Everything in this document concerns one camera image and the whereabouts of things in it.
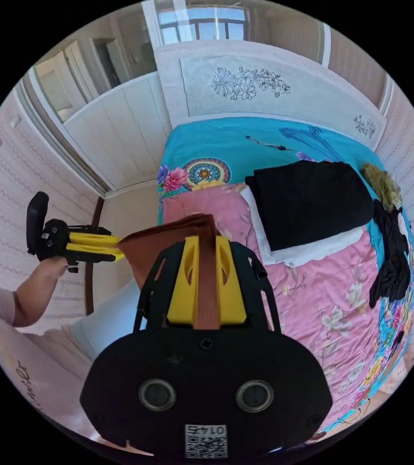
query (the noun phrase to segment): window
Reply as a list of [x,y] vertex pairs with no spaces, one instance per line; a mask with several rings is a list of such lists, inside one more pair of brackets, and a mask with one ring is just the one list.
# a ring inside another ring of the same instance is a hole
[[245,40],[243,8],[188,7],[186,13],[187,19],[180,19],[175,11],[158,14],[165,45],[181,42],[180,29],[188,24],[192,40]]

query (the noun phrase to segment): black folded cloth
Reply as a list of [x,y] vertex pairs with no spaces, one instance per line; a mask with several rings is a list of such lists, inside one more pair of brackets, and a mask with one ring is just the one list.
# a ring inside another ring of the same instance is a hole
[[409,252],[406,237],[399,230],[400,210],[388,212],[379,200],[374,201],[373,220],[383,237],[384,261],[370,288],[370,308],[374,308],[380,297],[390,302],[401,300],[411,281],[411,270],[405,253]]
[[370,193],[346,163],[298,161],[254,170],[245,181],[272,251],[350,231],[373,217]]

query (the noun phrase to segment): black handle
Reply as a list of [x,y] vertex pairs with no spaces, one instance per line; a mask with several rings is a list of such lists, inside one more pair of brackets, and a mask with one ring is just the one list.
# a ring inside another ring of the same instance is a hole
[[38,192],[29,202],[26,212],[26,245],[28,253],[35,255],[39,245],[48,209],[48,195]]

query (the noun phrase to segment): yellow knitted item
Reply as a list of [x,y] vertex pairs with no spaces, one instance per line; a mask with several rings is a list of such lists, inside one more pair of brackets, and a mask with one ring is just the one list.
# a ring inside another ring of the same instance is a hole
[[386,210],[392,212],[393,208],[401,208],[401,189],[389,173],[381,170],[375,165],[365,163],[362,166],[361,174],[377,194],[377,197]]

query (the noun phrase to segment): sticker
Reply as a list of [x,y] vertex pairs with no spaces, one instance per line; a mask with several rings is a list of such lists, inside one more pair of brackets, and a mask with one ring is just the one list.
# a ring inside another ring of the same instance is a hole
[[188,459],[228,457],[226,425],[186,425],[185,440]]

